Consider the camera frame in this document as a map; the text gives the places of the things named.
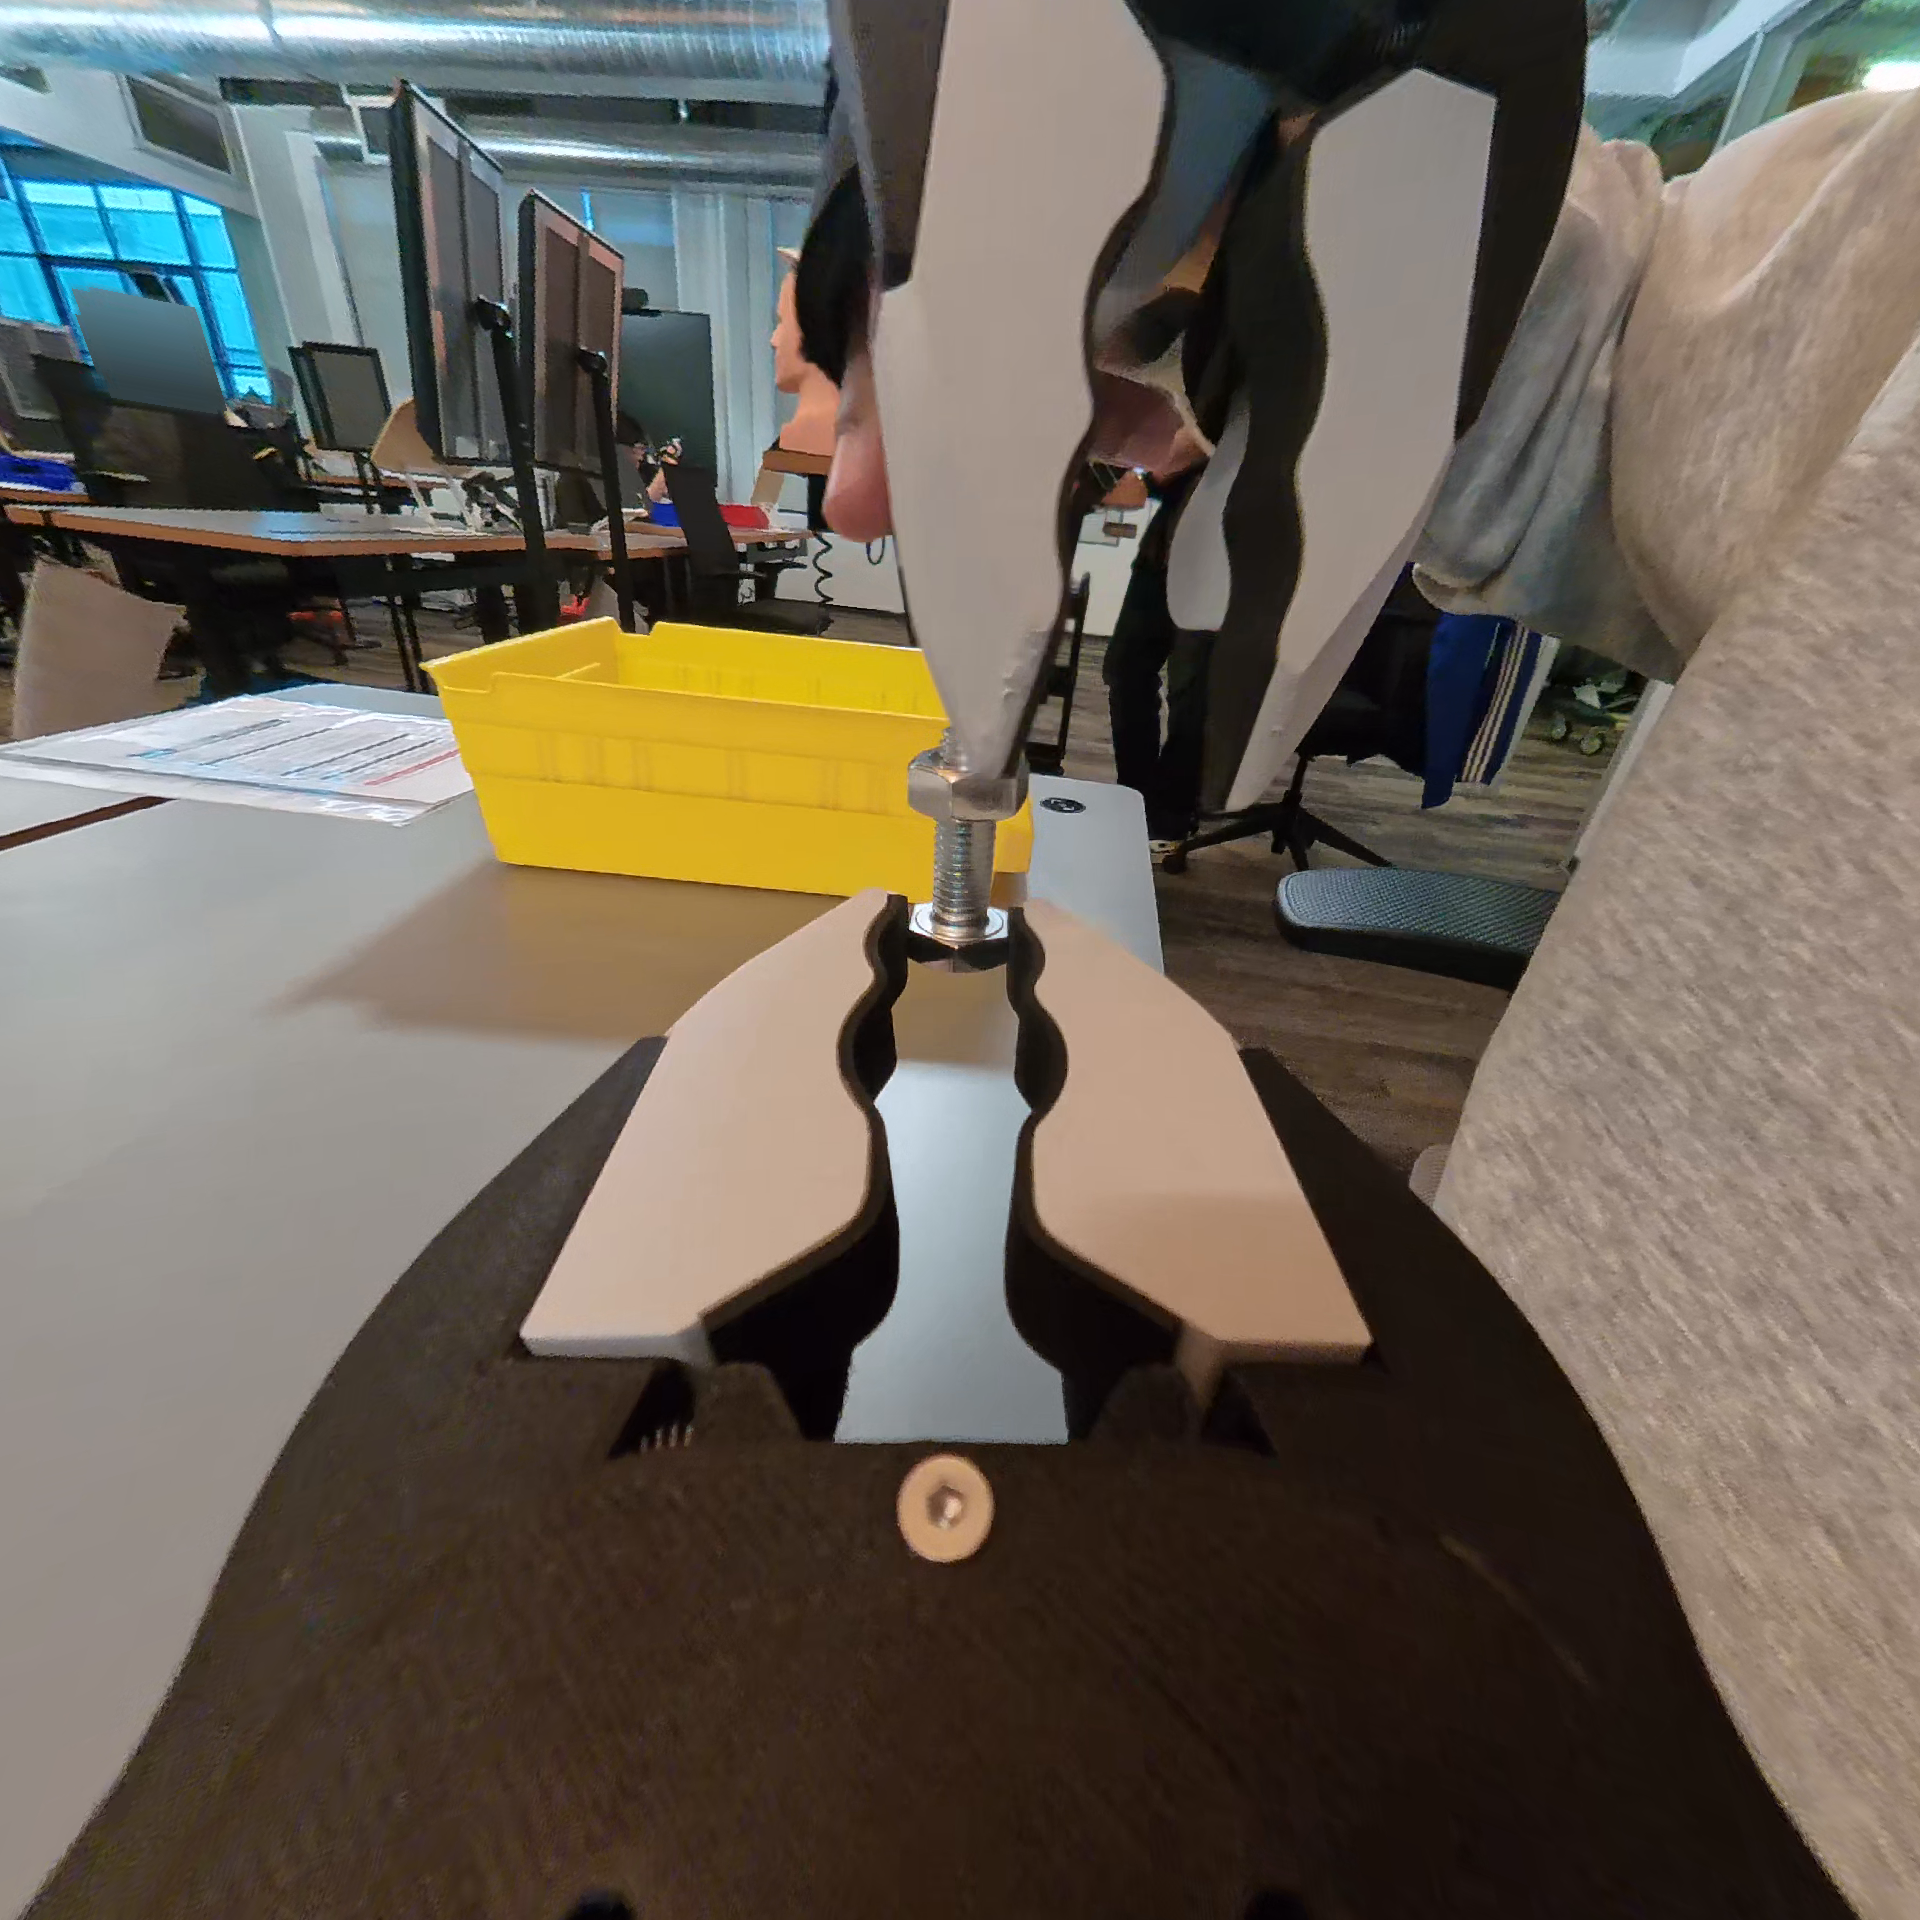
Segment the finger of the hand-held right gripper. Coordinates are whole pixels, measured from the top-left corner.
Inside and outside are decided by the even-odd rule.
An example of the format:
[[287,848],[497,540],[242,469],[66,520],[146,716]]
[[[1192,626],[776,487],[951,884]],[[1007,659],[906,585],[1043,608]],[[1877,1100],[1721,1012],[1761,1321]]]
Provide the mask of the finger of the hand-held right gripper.
[[960,787],[1003,780],[1065,589],[1092,289],[1159,163],[1163,61],[1114,3],[947,4],[875,374],[903,602]]
[[1166,602],[1210,636],[1201,805],[1251,805],[1342,672],[1454,453],[1496,100],[1409,70],[1238,184],[1212,255],[1224,417]]

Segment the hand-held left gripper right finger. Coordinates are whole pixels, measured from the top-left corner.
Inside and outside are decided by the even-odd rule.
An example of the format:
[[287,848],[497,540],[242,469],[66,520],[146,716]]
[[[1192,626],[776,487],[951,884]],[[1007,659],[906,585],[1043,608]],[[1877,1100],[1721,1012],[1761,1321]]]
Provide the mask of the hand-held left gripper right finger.
[[1009,923],[1016,1138],[1003,1297],[1065,1431],[1163,1368],[1351,1367],[1371,1330],[1228,1029],[1159,967],[1029,901]]

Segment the silver hex bolt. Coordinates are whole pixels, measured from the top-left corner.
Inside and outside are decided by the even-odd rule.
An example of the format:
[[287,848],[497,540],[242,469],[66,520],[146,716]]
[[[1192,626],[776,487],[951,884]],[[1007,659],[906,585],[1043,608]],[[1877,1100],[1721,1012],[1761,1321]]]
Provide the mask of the silver hex bolt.
[[995,822],[933,824],[932,897],[911,906],[906,941],[924,965],[982,969],[1009,946],[1009,915],[994,906]]

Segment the divided yellow plastic bin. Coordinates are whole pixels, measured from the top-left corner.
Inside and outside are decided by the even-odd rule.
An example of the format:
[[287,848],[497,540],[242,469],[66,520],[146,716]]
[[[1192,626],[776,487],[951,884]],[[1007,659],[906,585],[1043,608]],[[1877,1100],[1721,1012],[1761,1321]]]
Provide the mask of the divided yellow plastic bin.
[[908,766],[943,712],[911,646],[598,617],[426,672],[502,863],[932,897]]

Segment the silver hex nut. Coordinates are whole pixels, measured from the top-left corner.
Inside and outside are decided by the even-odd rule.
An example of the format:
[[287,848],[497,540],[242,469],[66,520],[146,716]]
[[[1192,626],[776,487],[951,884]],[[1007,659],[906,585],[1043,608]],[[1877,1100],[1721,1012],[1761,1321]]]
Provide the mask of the silver hex nut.
[[1007,777],[988,778],[947,760],[935,748],[912,756],[906,774],[906,801],[933,822],[1003,822],[1026,801],[1025,764]]

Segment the person's right forearm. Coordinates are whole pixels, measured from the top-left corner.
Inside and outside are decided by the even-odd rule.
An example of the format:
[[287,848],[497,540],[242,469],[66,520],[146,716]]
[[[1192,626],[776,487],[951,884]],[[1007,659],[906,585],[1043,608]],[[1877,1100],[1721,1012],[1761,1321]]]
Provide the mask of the person's right forearm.
[[1580,132],[1414,579],[1674,681],[1725,617],[1914,614],[1916,102],[1842,92],[1663,181]]

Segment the black desk chair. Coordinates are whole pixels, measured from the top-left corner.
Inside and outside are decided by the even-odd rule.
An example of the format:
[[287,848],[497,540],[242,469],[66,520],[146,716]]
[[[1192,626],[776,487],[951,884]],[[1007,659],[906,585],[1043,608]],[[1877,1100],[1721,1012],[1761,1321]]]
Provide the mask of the black desk chair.
[[824,636],[828,611],[801,602],[759,597],[752,562],[748,562],[715,500],[708,469],[674,460],[659,465],[665,500],[682,533],[684,585],[674,589],[677,617],[708,628],[745,628],[783,636]]

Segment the grey desk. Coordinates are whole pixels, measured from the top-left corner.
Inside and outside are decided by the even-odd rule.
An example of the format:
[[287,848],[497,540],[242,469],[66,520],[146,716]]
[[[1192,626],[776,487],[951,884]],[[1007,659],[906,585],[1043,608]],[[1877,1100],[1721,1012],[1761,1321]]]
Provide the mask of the grey desk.
[[854,897],[164,801],[4,854],[4,1906],[1176,1915],[1162,1426],[1009,1308],[1012,967],[908,967],[832,1438],[715,1333],[533,1347],[715,989]]

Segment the long brown-edged desk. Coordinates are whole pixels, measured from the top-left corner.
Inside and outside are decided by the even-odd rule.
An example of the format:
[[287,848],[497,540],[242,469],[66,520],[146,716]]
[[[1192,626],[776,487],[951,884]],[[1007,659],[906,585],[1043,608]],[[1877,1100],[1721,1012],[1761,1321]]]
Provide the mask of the long brown-edged desk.
[[545,533],[533,545],[519,531],[471,531],[423,514],[124,509],[63,496],[9,500],[4,514],[32,533],[70,536],[167,571],[202,659],[202,695],[211,702],[252,687],[235,597],[220,581],[241,563],[278,563],[300,581],[326,576],[340,601],[388,602],[409,690],[426,687],[409,606],[428,589],[507,589],[516,628],[543,630],[562,621],[565,581],[626,576],[633,585],[638,566],[659,566],[668,585],[691,581],[679,531],[620,514],[591,533]]

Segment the person's right hand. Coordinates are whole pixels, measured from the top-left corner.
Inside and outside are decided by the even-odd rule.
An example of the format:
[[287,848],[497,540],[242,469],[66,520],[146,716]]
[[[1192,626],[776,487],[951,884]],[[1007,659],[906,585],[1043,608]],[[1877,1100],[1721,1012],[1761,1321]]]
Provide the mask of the person's right hand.
[[847,353],[836,394],[836,444],[823,487],[824,527],[859,542],[889,538],[895,531],[889,470],[878,425],[876,374],[867,348]]

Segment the black office chair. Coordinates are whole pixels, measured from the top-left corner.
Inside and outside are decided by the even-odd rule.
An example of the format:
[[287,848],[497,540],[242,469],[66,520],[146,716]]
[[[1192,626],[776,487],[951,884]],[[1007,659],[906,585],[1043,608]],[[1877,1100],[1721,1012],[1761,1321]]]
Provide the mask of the black office chair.
[[1358,764],[1383,757],[1414,777],[1426,767],[1426,672],[1439,611],[1404,563],[1374,626],[1346,667],[1329,702],[1291,756],[1280,800],[1263,800],[1219,815],[1201,815],[1179,840],[1157,846],[1166,874],[1186,870],[1192,852],[1263,836],[1273,854],[1309,871],[1312,848],[1326,846],[1362,867],[1390,867],[1371,846],[1324,822],[1303,805],[1305,774],[1317,760]]

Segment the person's grey sweatshirt torso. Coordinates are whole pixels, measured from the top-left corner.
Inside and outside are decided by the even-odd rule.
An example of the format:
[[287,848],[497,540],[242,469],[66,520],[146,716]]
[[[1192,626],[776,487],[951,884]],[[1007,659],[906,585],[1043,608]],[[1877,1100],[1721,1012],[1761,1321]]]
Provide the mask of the person's grey sweatshirt torso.
[[1916,1909],[1914,405],[1700,641],[1439,1185],[1859,1915]]

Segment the laminated instruction sheet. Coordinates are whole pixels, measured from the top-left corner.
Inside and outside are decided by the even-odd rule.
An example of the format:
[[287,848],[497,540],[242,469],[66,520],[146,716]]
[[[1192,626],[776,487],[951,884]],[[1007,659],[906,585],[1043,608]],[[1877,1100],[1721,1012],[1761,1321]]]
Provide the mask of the laminated instruction sheet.
[[406,824],[471,793],[437,712],[235,695],[1,748],[9,780]]

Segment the small dark monitor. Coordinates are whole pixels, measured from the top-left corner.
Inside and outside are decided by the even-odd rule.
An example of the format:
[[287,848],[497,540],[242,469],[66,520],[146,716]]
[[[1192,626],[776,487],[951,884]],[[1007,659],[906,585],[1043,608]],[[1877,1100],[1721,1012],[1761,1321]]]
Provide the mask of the small dark monitor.
[[378,348],[301,341],[289,361],[307,417],[307,436],[323,451],[370,454],[389,419],[389,394]]

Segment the grey cardboard sheet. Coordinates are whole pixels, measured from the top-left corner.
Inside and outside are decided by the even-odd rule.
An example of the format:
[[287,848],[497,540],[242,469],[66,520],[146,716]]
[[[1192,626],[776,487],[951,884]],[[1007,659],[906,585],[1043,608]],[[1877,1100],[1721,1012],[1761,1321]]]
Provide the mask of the grey cardboard sheet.
[[36,562],[13,674],[13,739],[79,733],[155,712],[181,611],[87,568]]

